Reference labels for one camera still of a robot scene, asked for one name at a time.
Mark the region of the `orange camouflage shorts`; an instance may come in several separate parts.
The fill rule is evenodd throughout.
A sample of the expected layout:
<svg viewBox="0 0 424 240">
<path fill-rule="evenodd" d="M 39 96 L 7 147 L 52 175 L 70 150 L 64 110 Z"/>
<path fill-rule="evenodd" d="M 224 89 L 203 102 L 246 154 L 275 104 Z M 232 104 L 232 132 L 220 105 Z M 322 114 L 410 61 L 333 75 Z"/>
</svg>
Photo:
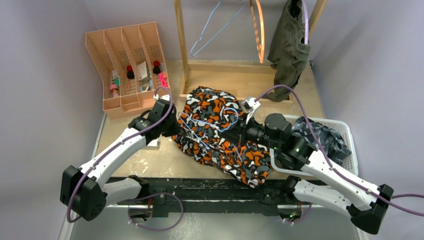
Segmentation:
<svg viewBox="0 0 424 240">
<path fill-rule="evenodd" d="M 187 95 L 182 112 L 193 120 L 212 123 L 224 129 L 236 120 L 234 112 L 228 110 L 223 113 L 225 108 L 236 109 L 239 113 L 238 120 L 245 116 L 239 101 L 231 93 L 199 86 Z M 188 121 L 185 115 L 181 115 L 181 118 L 212 148 L 208 150 L 201 143 L 197 143 L 197 138 L 186 129 L 177 116 L 180 130 L 172 136 L 172 140 L 182 153 L 201 165 L 217 168 L 251 188 L 265 183 L 271 171 L 271 158 L 267 147 L 251 141 L 245 145 L 235 145 L 221 137 L 221 133 L 214 128 Z"/>
</svg>

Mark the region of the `orange hanger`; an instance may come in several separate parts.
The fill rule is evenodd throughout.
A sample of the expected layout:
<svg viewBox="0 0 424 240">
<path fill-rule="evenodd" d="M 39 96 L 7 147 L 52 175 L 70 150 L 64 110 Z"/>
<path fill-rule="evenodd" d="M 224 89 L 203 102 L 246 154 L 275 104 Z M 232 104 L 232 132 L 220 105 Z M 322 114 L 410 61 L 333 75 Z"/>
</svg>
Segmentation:
<svg viewBox="0 0 424 240">
<path fill-rule="evenodd" d="M 259 0 L 250 0 L 249 8 L 251 11 L 253 29 L 255 35 L 256 49 L 259 62 L 262 64 L 265 58 L 265 23 L 262 5 Z"/>
</svg>

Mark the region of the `grey leaf pattern shorts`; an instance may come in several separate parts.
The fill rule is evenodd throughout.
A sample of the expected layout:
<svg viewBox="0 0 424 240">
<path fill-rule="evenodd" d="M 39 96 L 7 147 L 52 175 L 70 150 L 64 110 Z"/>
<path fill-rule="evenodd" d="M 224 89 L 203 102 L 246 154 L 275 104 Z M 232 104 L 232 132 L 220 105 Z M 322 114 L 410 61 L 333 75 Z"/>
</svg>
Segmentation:
<svg viewBox="0 0 424 240">
<path fill-rule="evenodd" d="M 344 160 L 352 154 L 352 151 L 346 145 L 342 135 L 335 129 L 308 119 L 313 132 L 319 143 L 323 147 L 327 157 L 338 165 L 342 165 Z M 317 149 L 319 145 L 312 136 L 304 116 L 296 119 L 292 133 L 297 137 L 302 137 L 309 143 L 312 143 Z"/>
</svg>

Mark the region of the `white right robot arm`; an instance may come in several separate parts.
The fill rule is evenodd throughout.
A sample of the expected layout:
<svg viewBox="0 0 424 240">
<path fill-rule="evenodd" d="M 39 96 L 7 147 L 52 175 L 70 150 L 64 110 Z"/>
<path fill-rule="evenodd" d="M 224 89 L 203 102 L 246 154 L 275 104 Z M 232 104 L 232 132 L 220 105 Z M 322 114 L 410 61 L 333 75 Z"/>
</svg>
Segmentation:
<svg viewBox="0 0 424 240">
<path fill-rule="evenodd" d="M 263 124 L 253 118 L 238 120 L 221 137 L 235 145 L 252 142 L 268 148 L 272 167 L 302 171 L 318 178 L 321 187 L 295 176 L 281 189 L 288 204 L 309 202 L 339 212 L 362 231 L 376 235 L 389 207 L 394 190 L 387 184 L 376 185 L 327 159 L 327 154 L 306 139 L 292 133 L 292 124 L 280 113 L 269 114 Z"/>
</svg>

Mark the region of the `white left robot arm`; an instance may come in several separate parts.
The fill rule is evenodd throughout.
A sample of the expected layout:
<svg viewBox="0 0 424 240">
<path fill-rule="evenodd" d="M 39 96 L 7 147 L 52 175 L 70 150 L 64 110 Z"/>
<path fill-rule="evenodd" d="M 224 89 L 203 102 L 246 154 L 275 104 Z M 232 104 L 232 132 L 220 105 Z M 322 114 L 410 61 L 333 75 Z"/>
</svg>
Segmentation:
<svg viewBox="0 0 424 240">
<path fill-rule="evenodd" d="M 98 156 L 80 167 L 70 165 L 61 178 L 60 201 L 66 205 L 66 220 L 95 219 L 110 204 L 131 199 L 146 203 L 149 191 L 138 177 L 108 183 L 112 174 L 131 156 L 160 136 L 178 133 L 176 108 L 171 95 L 157 96 L 147 117 L 134 118 L 122 134 Z"/>
</svg>

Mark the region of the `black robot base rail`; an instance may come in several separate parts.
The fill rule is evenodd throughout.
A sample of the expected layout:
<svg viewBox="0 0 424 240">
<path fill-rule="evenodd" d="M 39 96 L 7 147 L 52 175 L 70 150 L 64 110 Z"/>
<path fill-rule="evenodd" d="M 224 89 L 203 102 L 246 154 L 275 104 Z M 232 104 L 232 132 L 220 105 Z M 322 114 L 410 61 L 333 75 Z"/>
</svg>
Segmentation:
<svg viewBox="0 0 424 240">
<path fill-rule="evenodd" d="M 141 211 L 151 207 L 154 218 L 170 213 L 261 214 L 267 217 L 289 216 L 307 210 L 309 202 L 300 202 L 285 193 L 285 180 L 267 180 L 264 186 L 248 187 L 235 179 L 225 178 L 155 178 L 144 179 L 148 186 L 142 190 L 146 200 L 132 197 L 116 203 Z"/>
</svg>

